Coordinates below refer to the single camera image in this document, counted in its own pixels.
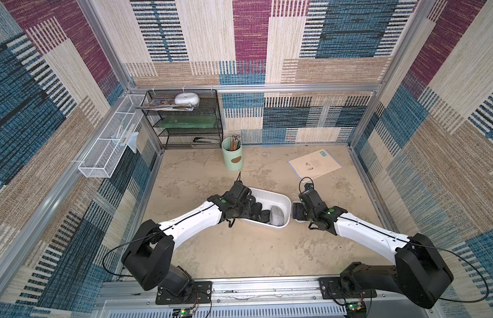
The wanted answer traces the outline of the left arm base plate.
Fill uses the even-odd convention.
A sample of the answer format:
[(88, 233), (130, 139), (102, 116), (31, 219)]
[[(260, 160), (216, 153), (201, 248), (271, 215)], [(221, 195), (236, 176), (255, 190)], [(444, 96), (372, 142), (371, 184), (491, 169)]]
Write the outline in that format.
[(156, 305), (169, 306), (169, 305), (183, 305), (189, 304), (210, 304), (213, 291), (213, 282), (207, 281), (193, 281), (188, 287), (180, 294), (176, 294), (174, 291), (169, 291), (167, 288), (159, 287), (156, 294)]

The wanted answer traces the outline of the grey computer mouse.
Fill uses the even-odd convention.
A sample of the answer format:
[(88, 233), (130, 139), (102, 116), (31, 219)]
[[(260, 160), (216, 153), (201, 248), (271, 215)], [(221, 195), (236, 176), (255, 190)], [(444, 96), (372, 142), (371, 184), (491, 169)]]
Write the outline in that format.
[(275, 227), (281, 227), (285, 224), (285, 217), (283, 211), (278, 206), (271, 206), (270, 208), (270, 225)]

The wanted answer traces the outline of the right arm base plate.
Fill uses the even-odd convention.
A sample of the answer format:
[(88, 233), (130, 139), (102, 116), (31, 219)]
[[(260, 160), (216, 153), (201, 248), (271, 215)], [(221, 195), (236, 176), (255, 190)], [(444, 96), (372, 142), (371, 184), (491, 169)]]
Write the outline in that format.
[(323, 299), (336, 300), (341, 299), (353, 299), (360, 298), (362, 295), (369, 300), (370, 298), (376, 298), (377, 292), (375, 290), (350, 290), (347, 291), (341, 285), (341, 279), (339, 276), (326, 276), (317, 279), (319, 283), (319, 289)]

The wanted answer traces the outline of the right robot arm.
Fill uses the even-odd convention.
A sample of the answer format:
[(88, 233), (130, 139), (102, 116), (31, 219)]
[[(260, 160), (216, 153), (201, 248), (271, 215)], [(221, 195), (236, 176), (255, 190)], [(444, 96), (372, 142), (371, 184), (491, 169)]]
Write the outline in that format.
[(338, 206), (328, 207), (314, 189), (300, 193), (291, 216), (309, 222), (309, 229), (355, 241), (388, 261), (388, 266), (353, 262), (340, 274), (339, 287), (349, 297), (367, 290), (405, 295), (417, 306), (431, 309), (451, 285), (453, 274), (428, 237), (395, 233)]

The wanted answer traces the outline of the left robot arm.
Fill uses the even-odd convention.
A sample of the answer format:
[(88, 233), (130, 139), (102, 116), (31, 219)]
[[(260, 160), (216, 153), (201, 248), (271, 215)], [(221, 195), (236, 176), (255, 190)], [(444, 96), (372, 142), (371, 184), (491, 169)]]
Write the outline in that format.
[(193, 278), (172, 265), (173, 252), (201, 231), (223, 221), (233, 226), (236, 219), (249, 218), (256, 203), (252, 190), (241, 181), (222, 196), (213, 195), (197, 208), (169, 221), (143, 222), (123, 252), (121, 262), (143, 290), (160, 287), (179, 297), (190, 294)]

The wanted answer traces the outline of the white storage box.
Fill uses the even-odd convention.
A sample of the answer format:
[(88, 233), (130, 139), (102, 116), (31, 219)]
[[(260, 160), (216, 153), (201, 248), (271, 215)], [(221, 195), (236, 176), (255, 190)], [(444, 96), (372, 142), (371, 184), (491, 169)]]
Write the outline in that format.
[(252, 195), (257, 202), (263, 205), (263, 209), (271, 209), (271, 206), (279, 207), (283, 212), (283, 223), (280, 226), (271, 225), (270, 223), (260, 223), (250, 219), (241, 219), (242, 222), (251, 224), (257, 227), (281, 230), (287, 227), (291, 219), (292, 201), (289, 197), (275, 192), (270, 192), (264, 189), (250, 188)]

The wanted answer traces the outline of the black computer mouse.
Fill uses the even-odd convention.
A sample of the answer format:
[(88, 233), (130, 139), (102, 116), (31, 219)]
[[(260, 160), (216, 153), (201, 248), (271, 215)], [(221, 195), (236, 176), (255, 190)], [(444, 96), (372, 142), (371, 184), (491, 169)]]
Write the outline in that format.
[(269, 223), (270, 222), (270, 210), (262, 210), (256, 217), (256, 220), (261, 223)]

